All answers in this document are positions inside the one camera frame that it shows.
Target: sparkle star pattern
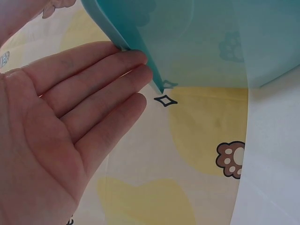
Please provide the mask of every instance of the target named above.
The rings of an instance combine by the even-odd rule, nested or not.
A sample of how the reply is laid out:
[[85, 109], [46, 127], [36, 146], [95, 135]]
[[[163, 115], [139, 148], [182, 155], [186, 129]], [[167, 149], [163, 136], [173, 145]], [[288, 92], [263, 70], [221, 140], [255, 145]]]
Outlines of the sparkle star pattern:
[[177, 83], [173, 83], [168, 80], [164, 80], [163, 85], [164, 85], [164, 89], [173, 89], [174, 87], [178, 86]]
[[175, 100], [169, 98], [167, 95], [164, 95], [162, 97], [155, 97], [154, 100], [160, 102], [161, 104], [163, 104], [164, 107], [168, 107], [170, 105], [178, 104], [178, 102], [176, 102]]

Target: black diamond outline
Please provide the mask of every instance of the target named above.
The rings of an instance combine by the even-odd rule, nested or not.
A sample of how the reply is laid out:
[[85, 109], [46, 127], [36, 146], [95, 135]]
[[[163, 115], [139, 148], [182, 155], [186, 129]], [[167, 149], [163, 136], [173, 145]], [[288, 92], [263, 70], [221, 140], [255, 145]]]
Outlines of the black diamond outline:
[[[162, 100], [165, 99], [165, 98], [168, 99], [170, 102], [167, 103], [167, 104], [164, 103]], [[169, 96], [167, 96], [167, 95], [164, 95], [162, 97], [155, 97], [154, 100], [160, 102], [161, 104], [163, 104], [164, 107], [168, 107], [169, 105], [178, 104], [178, 102], [176, 102], [175, 100], [169, 98]]]

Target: finger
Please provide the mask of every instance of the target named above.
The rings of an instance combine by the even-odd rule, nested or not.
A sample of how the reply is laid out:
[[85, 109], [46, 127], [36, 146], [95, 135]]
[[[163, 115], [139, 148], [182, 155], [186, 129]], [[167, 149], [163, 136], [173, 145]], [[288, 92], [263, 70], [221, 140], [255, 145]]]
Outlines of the finger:
[[94, 42], [42, 58], [22, 70], [30, 77], [40, 96], [59, 82], [118, 51], [111, 42]]
[[142, 65], [89, 96], [61, 118], [73, 142], [77, 142], [95, 124], [134, 93], [139, 92], [152, 79], [152, 71]]
[[32, 19], [49, 0], [0, 0], [0, 47]]
[[143, 95], [132, 95], [75, 144], [88, 177], [92, 177], [107, 154], [138, 120], [145, 107], [146, 99]]
[[60, 118], [89, 95], [146, 62], [140, 51], [116, 53], [54, 86], [42, 98]]

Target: blue plastic sheet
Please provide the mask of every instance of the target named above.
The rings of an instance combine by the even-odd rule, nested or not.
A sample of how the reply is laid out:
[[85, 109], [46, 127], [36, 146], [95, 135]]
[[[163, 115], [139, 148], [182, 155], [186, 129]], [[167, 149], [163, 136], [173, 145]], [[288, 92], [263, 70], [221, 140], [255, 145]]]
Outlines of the blue plastic sheet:
[[82, 0], [121, 49], [148, 56], [154, 83], [259, 87], [300, 64], [299, 0]]

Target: paw print pattern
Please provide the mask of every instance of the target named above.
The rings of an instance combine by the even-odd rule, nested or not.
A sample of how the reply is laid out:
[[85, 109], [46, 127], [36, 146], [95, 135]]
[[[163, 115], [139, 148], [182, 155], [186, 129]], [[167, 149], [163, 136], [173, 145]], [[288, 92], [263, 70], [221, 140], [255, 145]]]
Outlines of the paw print pattern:
[[245, 143], [231, 142], [222, 143], [217, 147], [219, 156], [216, 159], [218, 167], [223, 168], [226, 177], [240, 179], [242, 172]]
[[244, 62], [239, 32], [226, 33], [225, 40], [219, 44], [219, 49], [223, 60]]
[[76, 0], [50, 0], [43, 10], [43, 19], [49, 18], [57, 8], [68, 8], [73, 6]]

